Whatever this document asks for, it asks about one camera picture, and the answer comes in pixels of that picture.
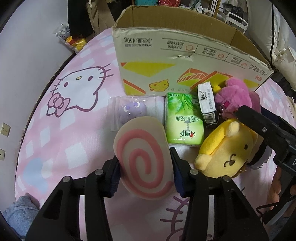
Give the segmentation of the person's right hand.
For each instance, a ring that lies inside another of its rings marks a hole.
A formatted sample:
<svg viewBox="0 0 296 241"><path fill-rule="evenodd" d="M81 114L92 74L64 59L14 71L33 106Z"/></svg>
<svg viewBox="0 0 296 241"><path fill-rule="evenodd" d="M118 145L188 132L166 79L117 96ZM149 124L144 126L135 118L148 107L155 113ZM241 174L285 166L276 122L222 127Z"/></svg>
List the person's right hand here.
<svg viewBox="0 0 296 241"><path fill-rule="evenodd" d="M276 172L273 176L273 181L271 183L268 196L267 196L267 204L279 202L280 192L281 192L280 178L281 178L281 168L277 167Z"/></svg>

